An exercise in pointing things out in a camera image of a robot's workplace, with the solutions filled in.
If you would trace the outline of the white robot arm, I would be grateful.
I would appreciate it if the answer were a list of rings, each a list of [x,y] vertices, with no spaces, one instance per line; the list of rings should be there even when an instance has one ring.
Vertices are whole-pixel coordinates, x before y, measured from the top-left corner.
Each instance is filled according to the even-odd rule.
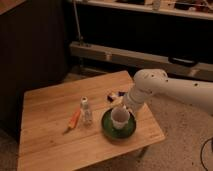
[[[196,106],[213,116],[213,83],[169,78],[162,69],[142,69],[135,73],[132,88],[124,95],[123,104],[137,112],[155,94],[165,94]]]

